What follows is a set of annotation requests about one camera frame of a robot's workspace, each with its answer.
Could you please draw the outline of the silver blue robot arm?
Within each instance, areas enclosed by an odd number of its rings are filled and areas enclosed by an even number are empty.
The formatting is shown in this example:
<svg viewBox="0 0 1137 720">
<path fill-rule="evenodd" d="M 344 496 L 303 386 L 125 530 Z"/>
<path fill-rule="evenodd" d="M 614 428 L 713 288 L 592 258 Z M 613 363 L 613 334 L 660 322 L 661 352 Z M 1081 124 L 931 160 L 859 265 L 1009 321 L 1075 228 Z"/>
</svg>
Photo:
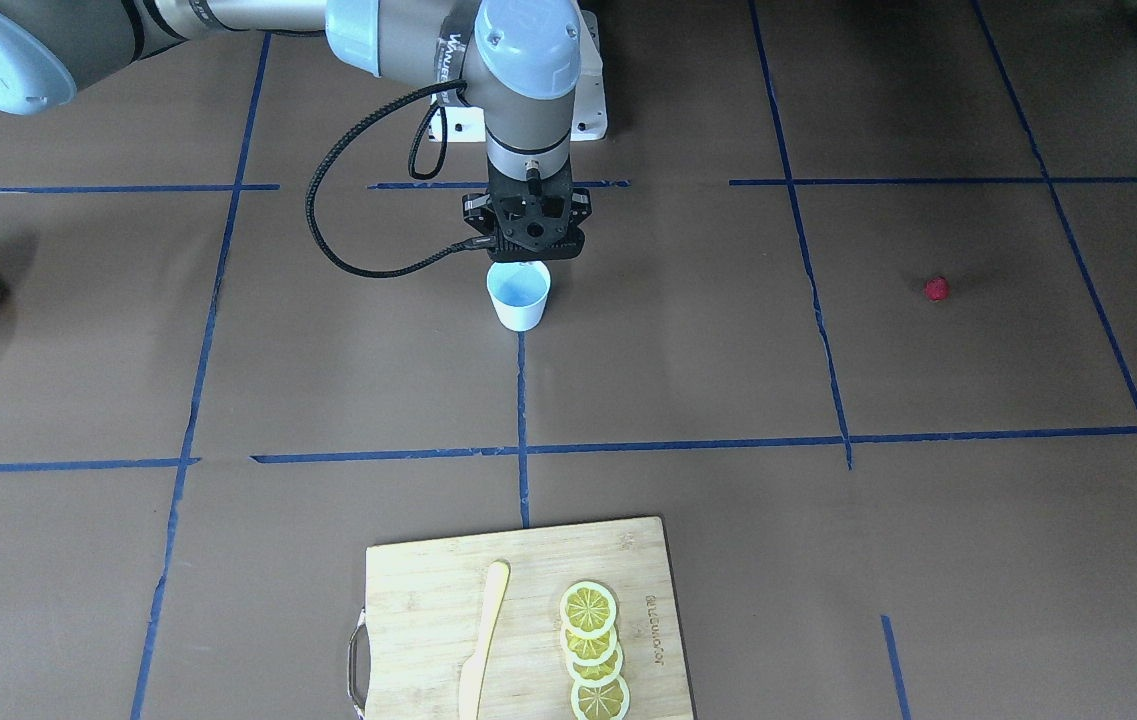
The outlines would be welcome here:
<svg viewBox="0 0 1137 720">
<path fill-rule="evenodd" d="M 325 38 L 350 67 L 413 88 L 349 129 L 306 191 L 306 223 L 340 260 L 315 214 L 318 188 L 367 129 L 414 101 L 431 117 L 484 111 L 487 187 L 463 200 L 476 237 L 448 253 L 493 263 L 568 260 L 586 246 L 588 191 L 571 169 L 574 99 L 591 36 L 574 1 L 0 1 L 0 111 L 32 115 L 69 104 L 130 64 L 230 33 Z"/>
</svg>

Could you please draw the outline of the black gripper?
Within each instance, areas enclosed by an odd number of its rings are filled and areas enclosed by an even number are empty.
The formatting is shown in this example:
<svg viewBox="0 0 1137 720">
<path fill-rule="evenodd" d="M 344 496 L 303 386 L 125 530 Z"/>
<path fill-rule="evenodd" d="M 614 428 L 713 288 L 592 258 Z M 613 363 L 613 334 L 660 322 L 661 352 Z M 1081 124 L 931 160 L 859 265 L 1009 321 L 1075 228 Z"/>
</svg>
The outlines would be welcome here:
<svg viewBox="0 0 1137 720">
<path fill-rule="evenodd" d="M 580 225 L 590 215 L 590 191 L 573 183 L 568 165 L 532 179 L 491 168 L 485 191 L 462 199 L 463 222 L 478 233 L 473 247 L 492 263 L 574 259 L 586 249 Z"/>
</svg>

